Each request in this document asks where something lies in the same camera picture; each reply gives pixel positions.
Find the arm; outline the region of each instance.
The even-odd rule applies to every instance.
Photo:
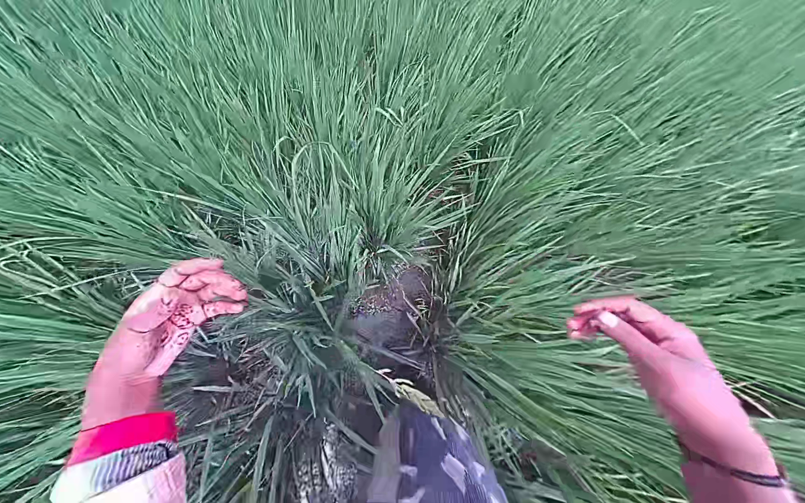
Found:
[[[130,305],[89,374],[80,436],[54,503],[185,500],[175,415],[162,410],[160,382],[201,323],[244,308],[244,285],[222,265],[179,262]]]
[[[796,501],[788,487],[764,485],[780,481],[775,458],[687,326],[632,297],[584,303],[574,313],[567,322],[572,338],[600,330],[629,355],[642,387],[689,452],[682,474],[694,503]],[[729,469],[764,478],[748,482]]]

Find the red cuff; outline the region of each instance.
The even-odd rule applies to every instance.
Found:
[[[176,414],[153,413],[124,417],[80,431],[67,465],[82,463],[118,450],[177,438]]]

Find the green grass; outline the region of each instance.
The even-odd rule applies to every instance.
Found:
[[[345,321],[401,263],[509,497],[684,498],[621,352],[566,340],[612,292],[698,330],[805,493],[805,2],[0,0],[0,501],[46,496],[123,306],[197,255],[257,294],[168,376],[192,500],[290,497],[344,392],[388,406]]]

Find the hand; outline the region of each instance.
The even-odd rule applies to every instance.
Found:
[[[573,311],[570,337],[585,339],[600,330],[620,343],[688,449],[732,468],[777,475],[766,442],[687,326],[632,297],[591,301]]]
[[[159,405],[160,376],[204,321],[240,313],[247,290],[218,258],[173,265],[133,302],[89,374],[82,428],[93,428]]]

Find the black thread bracelet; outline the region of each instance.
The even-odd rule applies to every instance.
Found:
[[[746,472],[744,470],[725,466],[724,464],[717,463],[705,455],[698,454],[691,449],[688,449],[678,437],[676,438],[676,443],[679,444],[679,449],[682,450],[682,457],[684,457],[686,461],[699,461],[700,463],[704,463],[715,468],[719,472],[731,475],[732,477],[741,479],[747,483],[774,488],[785,488],[789,485],[787,473],[781,464],[777,464],[778,475],[754,474],[753,472]]]

